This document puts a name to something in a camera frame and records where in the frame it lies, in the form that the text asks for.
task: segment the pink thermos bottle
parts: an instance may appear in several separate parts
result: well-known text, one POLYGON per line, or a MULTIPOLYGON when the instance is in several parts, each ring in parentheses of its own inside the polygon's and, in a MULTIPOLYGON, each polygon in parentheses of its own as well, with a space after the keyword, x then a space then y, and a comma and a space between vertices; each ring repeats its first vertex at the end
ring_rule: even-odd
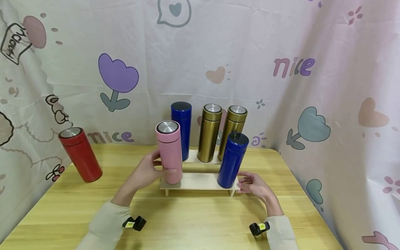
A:
POLYGON ((160 122, 156 126, 156 135, 162 168, 176 169, 175 174, 165 177, 165 182, 176 184, 182 180, 182 149, 179 124, 174 121, 160 122))

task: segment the thermos bottle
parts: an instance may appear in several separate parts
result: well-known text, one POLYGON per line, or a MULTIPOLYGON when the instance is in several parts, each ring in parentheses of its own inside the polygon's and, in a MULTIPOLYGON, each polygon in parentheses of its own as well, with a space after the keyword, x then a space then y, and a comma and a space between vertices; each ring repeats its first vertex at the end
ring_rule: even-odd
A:
POLYGON ((85 182, 101 177, 101 170, 83 128, 72 127, 61 131, 58 139, 85 182))
POLYGON ((165 176, 165 182, 176 184, 182 180, 182 150, 179 124, 163 121, 156 126, 158 149, 163 169, 176 169, 175 174, 165 176))
POLYGON ((182 161, 189 158, 190 124, 192 121, 192 106, 187 102, 171 104, 171 120, 179 123, 182 161))
POLYGON ((224 156, 228 135, 232 132, 241 133, 244 127, 244 121, 246 121, 246 117, 247 110, 242 106, 233 105, 228 108, 224 130, 222 131, 220 149, 218 150, 218 159, 222 160, 222 157, 224 156))
POLYGON ((218 129, 222 117, 222 108, 217 104, 207 104, 203 107, 200 126, 200 138, 197 158, 202 162, 210 162, 214 156, 218 129))
POLYGON ((248 144, 249 138, 244 134, 233 132, 228 135, 217 177, 217 182, 221 187, 231 188, 233 186, 248 144))

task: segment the hand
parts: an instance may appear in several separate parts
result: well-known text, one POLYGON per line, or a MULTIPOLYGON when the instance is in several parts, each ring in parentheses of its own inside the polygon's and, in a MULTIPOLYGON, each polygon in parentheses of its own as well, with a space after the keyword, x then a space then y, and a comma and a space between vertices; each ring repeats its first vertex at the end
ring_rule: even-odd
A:
POLYGON ((239 180, 238 187, 240 190, 238 193, 257 196, 266 205, 268 216, 283 215, 278 198, 258 174, 238 172, 238 176, 244 176, 239 180))
POLYGON ((134 190, 139 190, 149 186, 165 175, 176 172, 175 169, 156 170, 155 166, 161 166, 161 161, 157 160, 158 158, 160 158, 160 151, 158 149, 145 155, 126 182, 134 190))
POLYGON ((158 149, 145 155, 111 202, 118 206, 129 206, 133 196, 139 189, 149 186, 167 174, 176 172, 175 169, 155 169, 155 166, 161 166, 161 161, 157 160, 158 158, 160 158, 158 149))

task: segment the finger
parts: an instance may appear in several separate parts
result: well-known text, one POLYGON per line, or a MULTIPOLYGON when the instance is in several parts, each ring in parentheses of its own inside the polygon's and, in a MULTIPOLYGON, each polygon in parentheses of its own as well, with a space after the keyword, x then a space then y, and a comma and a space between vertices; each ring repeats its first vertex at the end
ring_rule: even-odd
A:
POLYGON ((239 183, 245 183, 245 182, 252 182, 252 179, 250 177, 243 177, 239 179, 239 183))
POLYGON ((238 190, 237 191, 239 194, 249 194, 250 192, 247 192, 246 190, 238 190))
POLYGON ((246 191, 248 193, 251 193, 250 184, 248 184, 248 183, 238 183, 237 186, 240 188, 241 191, 243 190, 243 191, 246 191))
POLYGON ((239 176, 254 177, 253 173, 250 172, 238 172, 239 176))
POLYGON ((156 150, 149 153, 153 160, 160 158, 160 150, 157 148, 156 150))
POLYGON ((157 170, 157 173, 158 173, 159 177, 163 177, 163 176, 166 176, 166 175, 175 174, 176 173, 176 169, 157 170))
POLYGON ((160 160, 154 160, 153 161, 153 166, 162 166, 162 163, 160 160))

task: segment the blue thermos bottle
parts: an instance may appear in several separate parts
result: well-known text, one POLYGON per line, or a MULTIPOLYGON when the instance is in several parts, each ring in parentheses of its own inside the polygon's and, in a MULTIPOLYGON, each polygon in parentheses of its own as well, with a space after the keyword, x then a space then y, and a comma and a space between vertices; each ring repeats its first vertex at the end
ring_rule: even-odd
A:
POLYGON ((185 161, 189 158, 190 124, 192 121, 192 106, 190 103, 174 102, 171 104, 171 120, 179 123, 182 161, 185 161))
POLYGON ((217 178, 221 187, 231 188, 233 186, 248 144, 249 138, 244 134, 239 132, 229 134, 217 178))

